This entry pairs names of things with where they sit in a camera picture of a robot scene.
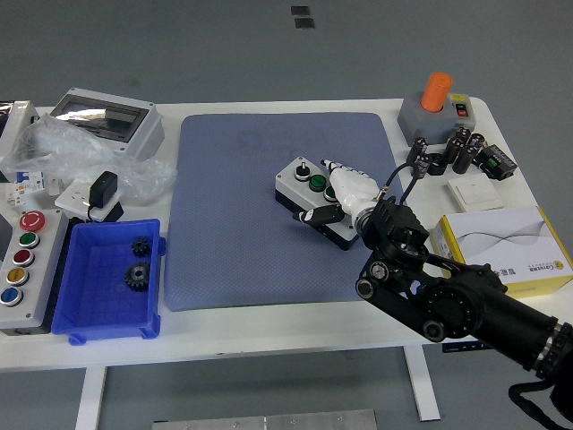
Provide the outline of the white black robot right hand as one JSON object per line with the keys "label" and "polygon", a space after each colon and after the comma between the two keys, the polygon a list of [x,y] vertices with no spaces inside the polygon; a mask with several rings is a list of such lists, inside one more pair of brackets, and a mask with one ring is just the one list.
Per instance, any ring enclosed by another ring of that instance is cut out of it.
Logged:
{"label": "white black robot right hand", "polygon": [[356,226],[357,221],[370,215],[377,204],[380,191],[377,182],[363,171],[335,161],[324,159],[321,164],[329,171],[330,184],[338,203],[295,212],[293,219],[319,226],[339,222],[348,215]]}

